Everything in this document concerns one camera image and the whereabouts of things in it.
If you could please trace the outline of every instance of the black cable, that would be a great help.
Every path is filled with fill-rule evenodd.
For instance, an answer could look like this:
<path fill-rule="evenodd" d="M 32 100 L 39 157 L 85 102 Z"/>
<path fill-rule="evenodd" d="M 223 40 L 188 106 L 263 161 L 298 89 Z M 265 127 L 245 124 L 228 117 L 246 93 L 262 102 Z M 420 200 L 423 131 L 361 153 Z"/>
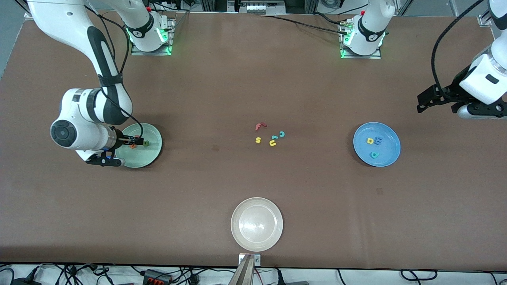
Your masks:
<path fill-rule="evenodd" d="M 141 138 L 142 138 L 142 134 L 144 133 L 144 129 L 143 129 L 143 127 L 142 127 L 142 124 L 141 124 L 141 123 L 140 123 L 140 122 L 139 122 L 139 121 L 138 121 L 138 120 L 137 120 L 137 119 L 136 119 L 136 118 L 135 118 L 132 114 L 130 114 L 129 112 L 125 111 L 122 107 L 120 107 L 120 105 L 119 105 L 119 104 L 117 104 L 116 102 L 114 102 L 114 101 L 113 101 L 113 100 L 112 100 L 112 99 L 111 99 L 111 98 L 110 98 L 110 97 L 109 97 L 109 96 L 105 93 L 105 91 L 104 91 L 104 89 L 102 88 L 102 86 L 100 87 L 100 90 L 102 91 L 102 94 L 104 95 L 104 97 L 106 97 L 106 99 L 107 99 L 107 100 L 109 100 L 109 101 L 110 101 L 110 102 L 111 102 L 111 103 L 112 103 L 112 104 L 113 104 L 116 108 L 120 109 L 122 112 L 124 112 L 125 114 L 127 114 L 127 116 L 128 116 L 130 119 L 134 120 L 134 122 L 136 122 L 136 123 L 139 125 L 139 127 L 141 128 L 141 134 L 139 135 L 139 137 L 136 137 L 136 138 L 134 139 L 134 141 L 138 141 L 139 139 L 141 139 Z"/>
<path fill-rule="evenodd" d="M 58 267 L 58 268 L 60 268 L 60 269 L 61 269 L 61 271 L 60 271 L 60 275 L 59 275 L 59 276 L 58 276 L 58 278 L 56 279 L 55 285 L 60 285 L 60 278 L 61 278 L 61 277 L 62 277 L 62 275 L 63 275 L 63 268 L 61 268 L 61 267 Z"/>
<path fill-rule="evenodd" d="M 105 275 L 101 275 L 101 276 L 99 276 L 99 277 L 97 278 L 97 283 L 96 283 L 96 285 L 98 285 L 98 282 L 100 281 L 100 279 L 101 279 L 102 277 L 105 277 Z"/>
<path fill-rule="evenodd" d="M 199 275 L 199 274 L 201 274 L 202 272 L 204 272 L 204 271 L 206 271 L 206 270 L 209 270 L 209 268 L 203 269 L 203 270 L 201 270 L 201 271 L 199 271 L 199 272 L 195 273 L 194 275 Z M 185 280 L 180 281 L 179 283 L 176 283 L 176 285 L 181 285 L 181 284 L 183 284 L 183 283 L 187 282 L 187 280 L 188 280 L 188 279 L 190 279 L 190 277 L 185 278 Z"/>
<path fill-rule="evenodd" d="M 329 23 L 332 23 L 332 24 L 335 24 L 335 25 L 339 25 L 340 24 L 340 21 L 333 21 L 331 20 L 330 18 L 328 18 L 326 15 L 324 15 L 323 13 L 321 12 L 315 12 L 313 13 L 314 15 L 319 15 L 319 16 L 322 16 L 322 18 L 324 18 L 326 21 L 328 21 Z"/>
<path fill-rule="evenodd" d="M 115 22 L 113 20 L 110 20 L 110 19 L 107 19 L 106 17 L 104 17 L 104 16 L 102 16 L 100 14 L 96 14 L 95 11 L 93 11 L 88 6 L 85 6 L 85 8 L 88 9 L 88 11 L 91 11 L 92 13 L 94 13 L 100 19 L 106 20 L 107 22 L 116 25 L 118 28 L 120 28 L 123 31 L 123 34 L 125 34 L 125 38 L 127 40 L 127 49 L 125 51 L 125 57 L 123 58 L 122 67 L 120 68 L 120 73 L 123 73 L 123 68 L 125 67 L 125 64 L 127 62 L 127 57 L 128 57 L 129 50 L 130 50 L 130 40 L 129 40 L 129 35 L 128 35 L 127 30 L 124 27 L 120 26 L 120 24 L 118 24 L 117 22 Z"/>
<path fill-rule="evenodd" d="M 57 267 L 58 269 L 63 270 L 63 268 L 61 268 L 59 265 L 54 264 L 54 263 L 41 263 L 41 266 L 44 266 L 44 265 L 53 265 L 53 266 Z"/>
<path fill-rule="evenodd" d="M 30 10 L 27 10 L 27 9 L 25 8 L 25 6 L 23 6 L 23 4 L 19 3 L 19 2 L 18 2 L 18 0 L 14 0 L 14 1 L 15 1 L 15 2 L 16 2 L 16 3 L 17 3 L 17 4 L 21 7 L 21 8 L 23 8 L 23 10 L 25 10 L 25 12 L 27 12 L 27 13 L 29 13 L 29 14 L 30 14 Z"/>
<path fill-rule="evenodd" d="M 229 269 L 213 269 L 213 268 L 210 268 L 209 270 L 216 271 L 216 272 L 227 271 L 227 272 L 231 272 L 231 273 L 236 273 L 236 271 L 232 271 L 232 270 L 229 270 Z"/>
<path fill-rule="evenodd" d="M 78 272 L 79 272 L 79 269 L 77 269 L 75 265 L 71 265 L 70 267 L 67 267 L 63 273 L 65 275 L 65 279 L 67 279 L 67 282 L 65 282 L 65 284 L 68 283 L 71 285 L 71 279 L 72 279 L 74 281 L 74 285 L 78 285 L 78 284 L 83 285 L 81 280 L 79 280 L 79 278 L 77 277 Z"/>
<path fill-rule="evenodd" d="M 109 281 L 109 284 L 111 284 L 111 285 L 115 285 L 115 284 L 113 283 L 113 280 L 111 279 L 111 277 L 109 277 L 109 275 L 107 274 L 107 271 L 105 271 L 105 272 L 104 272 L 104 276 L 105 276 L 105 278 Z"/>
<path fill-rule="evenodd" d="M 354 9 L 347 10 L 347 11 L 345 11 L 345 12 L 338 13 L 338 14 L 336 14 L 336 15 L 343 15 L 343 14 L 348 13 L 348 12 L 350 12 L 350 11 L 354 11 L 354 10 L 357 10 L 357 9 L 361 9 L 361 8 L 366 7 L 366 6 L 368 6 L 368 4 L 365 4 L 365 5 L 361 6 L 361 7 L 357 7 L 357 8 L 354 8 Z M 332 10 L 331 12 L 327 12 L 326 14 L 330 14 L 330 13 L 332 13 L 332 12 L 334 12 L 334 11 L 338 10 L 338 9 L 339 9 L 339 8 L 336 8 L 336 9 Z"/>
<path fill-rule="evenodd" d="M 444 38 L 444 36 L 447 34 L 447 32 L 452 29 L 452 27 L 454 27 L 454 25 L 459 21 L 461 20 L 461 18 L 463 18 L 466 14 L 468 14 L 473 8 L 475 8 L 477 5 L 479 5 L 482 1 L 484 0 L 477 0 L 475 3 L 473 3 L 470 7 L 468 7 L 465 11 L 463 11 L 463 13 L 461 13 L 458 17 L 456 17 L 456 19 L 454 19 L 454 21 L 452 21 L 449 26 L 447 26 L 447 28 L 445 28 L 445 30 L 440 34 L 439 38 L 437 39 L 437 41 L 435 42 L 435 46 L 433 46 L 433 51 L 431 53 L 431 73 L 433 73 L 433 78 L 435 79 L 435 83 L 439 89 L 439 92 L 442 90 L 442 87 L 440 85 L 440 81 L 437 77 L 437 71 L 435 69 L 435 56 L 437 54 L 437 47 L 439 46 L 440 44 L 440 41 Z M 445 93 L 444 92 L 441 92 L 441 94 L 447 98 L 448 96 L 445 96 Z"/>
<path fill-rule="evenodd" d="M 368 4 L 364 4 L 364 5 L 363 5 L 363 6 L 361 6 L 361 7 L 357 7 L 357 8 L 354 8 L 354 9 L 350 9 L 350 10 L 347 10 L 347 11 L 345 11 L 345 12 L 338 13 L 338 14 L 336 14 L 336 15 L 343 15 L 343 14 L 348 13 L 348 12 L 350 12 L 350 11 L 354 11 L 354 10 L 357 10 L 357 9 L 361 9 L 361 8 L 366 7 L 366 6 L 368 6 Z"/>
<path fill-rule="evenodd" d="M 190 10 L 188 10 L 188 9 L 176 9 L 176 8 L 167 7 L 167 6 L 165 6 L 165 5 L 162 4 L 162 1 L 153 2 L 153 7 L 155 6 L 155 4 L 159 4 L 160 6 L 166 8 L 166 9 L 169 9 L 169 10 L 190 12 Z"/>
<path fill-rule="evenodd" d="M 408 278 L 408 277 L 406 277 L 404 275 L 404 273 L 403 273 L 404 271 L 410 272 L 415 278 Z M 432 276 L 432 277 L 430 277 L 430 278 L 419 278 L 412 269 L 402 269 L 402 270 L 400 270 L 400 273 L 401 273 L 403 279 L 405 279 L 407 281 L 410 281 L 410 282 L 417 281 L 418 285 L 421 285 L 421 281 L 431 281 L 431 280 L 434 280 L 438 276 L 438 271 L 437 270 L 429 270 L 429 272 L 434 272 L 435 275 Z"/>
<path fill-rule="evenodd" d="M 278 285 L 285 285 L 285 281 L 283 280 L 283 275 L 280 269 L 278 267 L 275 267 L 277 273 L 278 273 Z"/>
<path fill-rule="evenodd" d="M 346 285 L 345 281 L 343 281 L 342 272 L 340 272 L 339 269 L 336 269 L 336 270 L 338 270 L 338 276 L 340 277 L 340 281 L 342 282 L 342 285 Z"/>
<path fill-rule="evenodd" d="M 180 268 L 179 270 L 180 270 L 181 274 L 178 276 L 178 278 L 176 278 L 176 279 L 175 279 L 175 280 L 173 280 L 172 282 L 173 282 L 173 283 L 176 283 L 176 282 L 178 282 L 178 281 L 179 281 L 182 277 L 184 277 L 184 278 L 185 278 L 184 282 L 187 282 L 187 280 L 188 280 L 188 279 L 187 279 L 187 277 L 186 277 L 185 275 L 186 275 L 187 273 L 191 272 L 191 271 L 192 271 L 192 269 L 191 269 L 191 268 L 188 268 L 186 272 L 183 272 L 183 270 L 182 270 L 181 268 Z"/>
<path fill-rule="evenodd" d="M 141 271 L 140 271 L 140 270 L 135 269 L 135 267 L 130 266 L 130 268 L 134 269 L 134 271 L 135 271 L 135 272 L 137 272 L 137 273 L 141 274 Z"/>
<path fill-rule="evenodd" d="M 299 25 L 303 25 L 303 26 L 307 26 L 307 27 L 311 27 L 311 28 L 315 28 L 315 29 L 319 29 L 319 30 L 325 30 L 325 31 L 330 31 L 330 32 L 335 32 L 335 33 L 340 33 L 340 34 L 347 34 L 347 32 L 344 32 L 344 31 L 331 30 L 331 29 L 328 29 L 328 28 L 318 27 L 318 26 L 307 24 L 307 23 L 302 23 L 302 22 L 290 20 L 290 19 L 287 19 L 287 18 L 279 18 L 279 17 L 276 17 L 276 16 L 268 16 L 268 17 L 274 18 L 274 19 L 280 19 L 280 20 L 284 20 L 284 21 L 289 21 L 289 22 L 292 22 L 292 23 L 295 23 L 295 24 L 299 24 Z"/>
<path fill-rule="evenodd" d="M 190 11 L 183 13 L 183 16 L 181 17 L 181 19 L 180 19 L 180 20 L 178 20 L 178 22 L 176 22 L 176 24 L 174 25 L 174 28 L 175 28 L 175 29 L 176 29 L 176 27 L 178 27 L 179 23 L 181 23 L 181 21 L 183 21 L 183 19 L 185 19 L 185 16 L 186 16 L 187 14 L 189 14 L 189 13 L 190 13 Z"/>
<path fill-rule="evenodd" d="M 25 282 L 31 283 L 33 279 L 35 279 L 35 274 L 37 273 L 37 269 L 39 269 L 40 265 L 37 265 L 37 267 L 33 268 L 30 274 L 25 278 Z"/>
<path fill-rule="evenodd" d="M 70 282 L 70 277 L 67 275 L 67 273 L 68 273 L 68 272 L 67 272 L 67 267 L 68 267 L 67 265 L 65 265 L 65 266 L 63 267 L 63 275 L 64 275 L 65 279 L 67 280 L 67 281 L 65 282 L 65 285 L 67 285 L 67 284 L 72 285 L 72 283 Z"/>
<path fill-rule="evenodd" d="M 113 50 L 113 59 L 116 59 L 115 44 L 113 43 L 113 40 L 111 39 L 111 35 L 109 34 L 109 29 L 107 28 L 107 26 L 106 26 L 106 24 L 104 22 L 103 16 L 102 17 L 98 17 L 98 18 L 102 22 L 102 25 L 104 26 L 104 29 L 105 29 L 105 33 L 107 34 L 107 37 L 109 38 L 109 42 L 111 43 L 111 49 Z"/>
<path fill-rule="evenodd" d="M 491 276 L 493 277 L 493 280 L 495 281 L 495 285 L 498 285 L 498 283 L 496 282 L 495 274 L 493 274 L 493 272 L 489 272 L 489 274 L 491 274 Z"/>
<path fill-rule="evenodd" d="M 12 273 L 11 282 L 9 283 L 10 285 L 12 285 L 12 283 L 14 282 L 14 270 L 12 270 L 11 268 L 0 269 L 0 272 L 2 271 L 10 271 Z"/>
<path fill-rule="evenodd" d="M 187 280 L 185 281 L 185 285 L 187 285 L 187 283 L 190 285 L 190 279 L 192 278 L 192 276 L 196 276 L 196 278 L 198 278 L 197 275 L 194 275 L 194 272 L 192 272 L 192 269 L 190 269 L 190 277 L 187 278 Z"/>

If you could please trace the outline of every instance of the white robotic arm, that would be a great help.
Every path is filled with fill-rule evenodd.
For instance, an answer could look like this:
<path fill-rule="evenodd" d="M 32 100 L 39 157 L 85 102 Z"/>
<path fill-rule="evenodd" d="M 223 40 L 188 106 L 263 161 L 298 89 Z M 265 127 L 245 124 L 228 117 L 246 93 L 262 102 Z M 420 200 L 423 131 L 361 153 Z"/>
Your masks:
<path fill-rule="evenodd" d="M 453 102 L 464 119 L 507 119 L 507 0 L 488 0 L 489 12 L 501 35 L 445 87 L 430 86 L 417 96 L 417 112 Z"/>
<path fill-rule="evenodd" d="M 149 13 L 138 0 L 104 2 L 122 17 L 140 50 L 153 51 L 164 43 L 158 29 L 161 21 L 166 20 L 164 16 Z M 120 125 L 129 118 L 132 101 L 103 33 L 90 21 L 83 0 L 28 0 L 28 5 L 37 26 L 55 40 L 85 54 L 100 81 L 100 88 L 75 88 L 64 94 L 60 115 L 51 125 L 51 137 L 58 145 L 76 150 L 89 164 L 122 165 L 124 161 L 114 157 L 114 149 L 143 141 L 108 126 Z"/>
<path fill-rule="evenodd" d="M 358 55 L 373 54 L 395 11 L 394 0 L 369 0 L 364 14 L 352 18 L 352 31 L 343 44 Z"/>

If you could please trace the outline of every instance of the black arm band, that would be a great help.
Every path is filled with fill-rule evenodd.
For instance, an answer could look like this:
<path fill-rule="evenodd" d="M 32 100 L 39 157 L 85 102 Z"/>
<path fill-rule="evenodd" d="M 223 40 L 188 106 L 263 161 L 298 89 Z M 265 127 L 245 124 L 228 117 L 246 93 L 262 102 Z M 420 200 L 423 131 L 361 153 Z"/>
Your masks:
<path fill-rule="evenodd" d="M 118 73 L 115 76 L 104 77 L 100 74 L 97 75 L 101 87 L 110 87 L 114 84 L 123 83 L 123 73 Z"/>
<path fill-rule="evenodd" d="M 366 41 L 368 41 L 368 42 L 376 41 L 378 38 L 380 38 L 382 36 L 382 34 L 384 34 L 384 31 L 385 31 L 385 29 L 383 29 L 382 31 L 372 32 L 372 31 L 366 29 L 365 26 L 363 26 L 363 18 L 362 17 L 359 19 L 357 26 L 359 27 L 359 32 L 361 32 L 365 36 Z"/>
<path fill-rule="evenodd" d="M 134 29 L 125 25 L 125 27 L 127 27 L 131 35 L 133 35 L 136 38 L 144 38 L 144 35 L 146 34 L 147 31 L 149 31 L 153 27 L 154 23 L 153 16 L 150 13 L 148 13 L 148 15 L 150 16 L 150 18 L 148 22 L 142 27 Z"/>

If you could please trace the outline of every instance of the table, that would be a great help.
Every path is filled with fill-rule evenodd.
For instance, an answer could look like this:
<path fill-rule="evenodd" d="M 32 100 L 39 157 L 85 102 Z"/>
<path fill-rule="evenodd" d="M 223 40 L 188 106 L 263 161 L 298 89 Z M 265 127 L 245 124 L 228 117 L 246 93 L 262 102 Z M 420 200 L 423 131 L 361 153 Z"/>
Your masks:
<path fill-rule="evenodd" d="M 462 120 L 449 105 L 416 112 L 451 21 L 395 17 L 383 58 L 353 60 L 332 33 L 190 14 L 171 56 L 127 61 L 134 115 L 164 138 L 142 169 L 87 165 L 51 141 L 64 92 L 98 80 L 84 55 L 25 22 L 0 81 L 0 260 L 235 266 L 245 250 L 231 214 L 260 196 L 284 217 L 263 266 L 505 270 L 505 122 Z M 121 31 L 110 30 L 121 55 Z M 439 47 L 441 82 L 491 41 L 475 18 L 460 21 Z M 354 153 L 369 121 L 398 133 L 392 166 Z"/>

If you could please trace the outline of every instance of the metal mounting plate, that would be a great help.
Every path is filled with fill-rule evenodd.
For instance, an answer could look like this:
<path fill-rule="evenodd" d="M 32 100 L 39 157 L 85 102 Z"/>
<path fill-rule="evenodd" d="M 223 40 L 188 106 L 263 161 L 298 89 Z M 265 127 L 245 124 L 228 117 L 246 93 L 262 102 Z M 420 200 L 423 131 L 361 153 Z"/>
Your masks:
<path fill-rule="evenodd" d="M 348 34 L 351 34 L 353 32 L 353 29 L 350 26 L 342 26 L 338 25 L 339 31 L 347 32 Z M 350 50 L 349 47 L 345 46 L 343 42 L 345 41 L 345 38 L 348 37 L 348 35 L 339 34 L 339 42 L 340 42 L 340 57 L 341 58 L 364 58 L 364 59 L 381 59 L 382 54 L 380 52 L 380 47 L 377 48 L 377 50 L 370 55 L 358 55 Z"/>
<path fill-rule="evenodd" d="M 160 46 L 160 48 L 158 48 L 154 51 L 151 51 L 151 52 L 144 52 L 144 51 L 139 50 L 135 45 L 132 45 L 132 52 L 130 54 L 131 55 L 155 55 L 155 56 L 171 55 L 172 42 L 174 40 L 175 26 L 176 26 L 175 19 L 168 18 L 167 19 L 167 27 L 164 27 L 164 26 L 162 27 L 162 28 L 169 29 L 169 31 L 164 33 L 164 35 L 167 36 L 167 41 L 162 46 Z"/>
<path fill-rule="evenodd" d="M 241 261 L 243 260 L 243 258 L 246 255 L 253 255 L 255 257 L 255 266 L 256 267 L 259 267 L 261 265 L 261 255 L 260 254 L 239 254 L 238 264 L 241 263 Z"/>
<path fill-rule="evenodd" d="M 491 27 L 491 14 L 486 10 L 483 14 L 477 16 L 479 27 Z"/>

